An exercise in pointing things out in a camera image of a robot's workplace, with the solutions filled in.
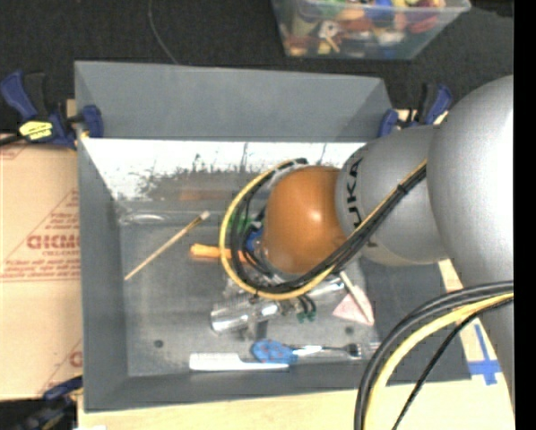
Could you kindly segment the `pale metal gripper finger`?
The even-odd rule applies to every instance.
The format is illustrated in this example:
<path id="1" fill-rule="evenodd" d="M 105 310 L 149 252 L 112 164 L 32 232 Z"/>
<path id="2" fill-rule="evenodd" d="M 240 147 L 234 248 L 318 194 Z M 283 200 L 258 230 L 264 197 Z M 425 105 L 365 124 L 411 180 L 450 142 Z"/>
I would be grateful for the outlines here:
<path id="1" fill-rule="evenodd" d="M 229 299 L 218 303 L 211 310 L 213 322 L 249 322 L 252 319 L 266 320 L 280 312 L 279 305 L 272 300 Z"/>
<path id="2" fill-rule="evenodd" d="M 212 330 L 219 335 L 230 334 L 240 338 L 265 338 L 268 322 L 257 318 L 240 318 L 212 322 Z"/>

